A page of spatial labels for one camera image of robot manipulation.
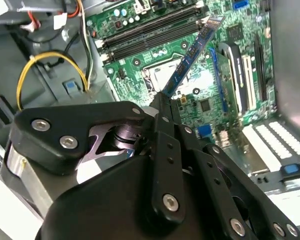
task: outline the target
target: blue pcie slot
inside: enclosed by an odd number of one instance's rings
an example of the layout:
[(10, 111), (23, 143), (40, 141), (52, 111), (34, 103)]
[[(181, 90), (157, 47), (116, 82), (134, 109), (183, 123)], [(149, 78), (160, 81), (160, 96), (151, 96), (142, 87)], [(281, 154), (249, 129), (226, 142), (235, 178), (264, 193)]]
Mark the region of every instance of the blue pcie slot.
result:
[(209, 48), (209, 51), (210, 51), (212, 59), (213, 59), (213, 68), (214, 68), (214, 73), (215, 73), (215, 81), (216, 81), (218, 92), (219, 92), (219, 95), (220, 95), (220, 98), (221, 98), (222, 110), (223, 110), (223, 112), (227, 113), (228, 112), (228, 106), (227, 106), (227, 103), (225, 101), (225, 95), (224, 95), (224, 91), (222, 89), (222, 84), (221, 84), (221, 80), (220, 80), (220, 76), (219, 76), (218, 59), (217, 59), (216, 51), (211, 47)]
[(198, 36), (194, 40), (192, 46), (188, 49), (183, 59), (175, 69), (162, 92), (169, 98), (175, 93), (179, 85), (187, 76), (193, 63), (198, 59), (200, 53), (204, 50), (207, 43), (213, 38), (218, 28), (221, 26), (225, 17), (220, 15), (212, 15), (206, 24), (200, 30)]
[(234, 10), (238, 10), (240, 8), (243, 8), (249, 4), (249, 0), (235, 0), (232, 3), (232, 7)]

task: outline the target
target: green motherboard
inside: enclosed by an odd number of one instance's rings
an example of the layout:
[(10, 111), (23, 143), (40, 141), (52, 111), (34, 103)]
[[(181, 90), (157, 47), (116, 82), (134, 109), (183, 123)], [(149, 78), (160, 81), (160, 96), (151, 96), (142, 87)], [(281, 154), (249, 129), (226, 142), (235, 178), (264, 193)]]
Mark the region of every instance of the green motherboard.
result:
[[(193, 129), (210, 125), (212, 133), (220, 133), (270, 117), (276, 112), (275, 88), (271, 84), (273, 55), (270, 16), (261, 8), (261, 1), (249, 0), (248, 5), (234, 10), (231, 0), (205, 0), (199, 1), (199, 4), (190, 0), (163, 0), (160, 1), (162, 10), (155, 10), (153, 8), (158, 6), (154, 4), (157, 0), (130, 0), (114, 3), (102, 13), (91, 16), (87, 19), (90, 21), (88, 25), (96, 33), (96, 41), (104, 42), (97, 47), (101, 56), (107, 56), (103, 58), (104, 69), (115, 98), (148, 106), (155, 94), (166, 85), (194, 42), (205, 18), (218, 14), (225, 16), (225, 21), (172, 97), (177, 101), (183, 123)], [(150, 5), (150, 9), (136, 14), (135, 6), (140, 2)], [(182, 12), (194, 5), (197, 6), (193, 8), (193, 14), (189, 12), (186, 15), (186, 10)], [(169, 14), (179, 14), (179, 18), (175, 17), (174, 22), (169, 22), (167, 18), (165, 25), (155, 28), (155, 24), (163, 24), (158, 20)], [(117, 28), (118, 22), (124, 26)], [(124, 41), (123, 38), (131, 36), (133, 30), (135, 37)], [(260, 73), (257, 71), (254, 48), (256, 36), (262, 46), (263, 91), (266, 99), (261, 99), (259, 95)], [(245, 74), (251, 76), (255, 103), (243, 114), (238, 111), (230, 59), (218, 50), (219, 43), (224, 41), (239, 46), (242, 59), (247, 62), (244, 65)], [(217, 80), (220, 81), (222, 95)]]

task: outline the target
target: white wire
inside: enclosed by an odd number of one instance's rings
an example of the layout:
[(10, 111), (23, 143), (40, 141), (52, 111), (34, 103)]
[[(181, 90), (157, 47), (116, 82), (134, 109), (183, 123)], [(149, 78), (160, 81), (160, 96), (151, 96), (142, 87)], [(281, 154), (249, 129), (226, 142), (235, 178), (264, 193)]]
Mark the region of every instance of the white wire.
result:
[[(84, 5), (82, 4), (82, 0), (78, 0), (78, 4), (81, 7), (81, 14), (82, 14), (82, 28), (83, 28), (83, 38), (85, 41), (85, 44), (88, 48), (88, 51), (90, 53), (90, 56), (92, 56), (91, 53), (91, 48), (90, 48), (90, 44), (89, 44), (89, 40), (88, 40), (88, 36), (87, 36), (87, 26), (86, 26), (86, 14), (85, 14), (85, 10), (84, 10)], [(90, 88), (90, 84), (91, 84), (91, 75), (92, 75), (92, 71), (93, 71), (93, 65), (94, 65), (94, 60), (93, 58), (91, 58), (91, 67), (88, 73), (88, 78), (87, 78), (87, 82), (88, 82), (88, 90)]]

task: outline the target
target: red wire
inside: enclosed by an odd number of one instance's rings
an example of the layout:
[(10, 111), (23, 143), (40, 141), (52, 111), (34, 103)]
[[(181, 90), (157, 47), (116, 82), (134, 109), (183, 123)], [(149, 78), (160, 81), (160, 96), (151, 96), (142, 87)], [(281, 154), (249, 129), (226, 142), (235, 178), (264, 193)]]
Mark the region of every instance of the red wire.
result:
[(68, 18), (74, 18), (76, 17), (80, 12), (79, 4), (76, 5), (75, 11), (73, 13), (68, 13)]
[(35, 29), (39, 28), (38, 20), (34, 17), (31, 11), (28, 11), (28, 16), (35, 25)]

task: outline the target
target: black robotic arm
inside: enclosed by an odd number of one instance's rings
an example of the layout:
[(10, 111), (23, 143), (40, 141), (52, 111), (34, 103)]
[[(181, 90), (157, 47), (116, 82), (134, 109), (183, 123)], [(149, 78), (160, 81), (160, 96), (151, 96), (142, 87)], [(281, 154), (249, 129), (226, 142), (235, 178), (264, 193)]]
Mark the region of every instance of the black robotic arm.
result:
[[(77, 183), (82, 161), (126, 149), (134, 156)], [(26, 109), (1, 174), (44, 217), (38, 240), (300, 240), (221, 148), (200, 146), (163, 94), (144, 110), (124, 101)]]

